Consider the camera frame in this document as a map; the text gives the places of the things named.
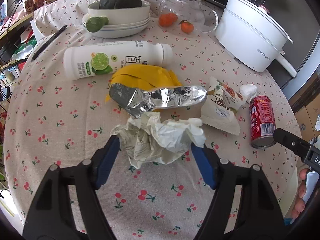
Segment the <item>right hand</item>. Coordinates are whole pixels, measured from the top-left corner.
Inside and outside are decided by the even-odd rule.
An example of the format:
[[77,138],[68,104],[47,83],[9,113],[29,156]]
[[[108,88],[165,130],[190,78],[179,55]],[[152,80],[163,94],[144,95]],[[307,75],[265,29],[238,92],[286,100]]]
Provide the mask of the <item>right hand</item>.
[[298,187],[296,200],[293,206],[293,209],[291,211],[291,217],[293,219],[296,219],[305,209],[305,202],[303,200],[303,197],[306,193],[306,175],[308,173],[309,169],[304,168],[299,172],[299,178],[302,180],[301,184]]

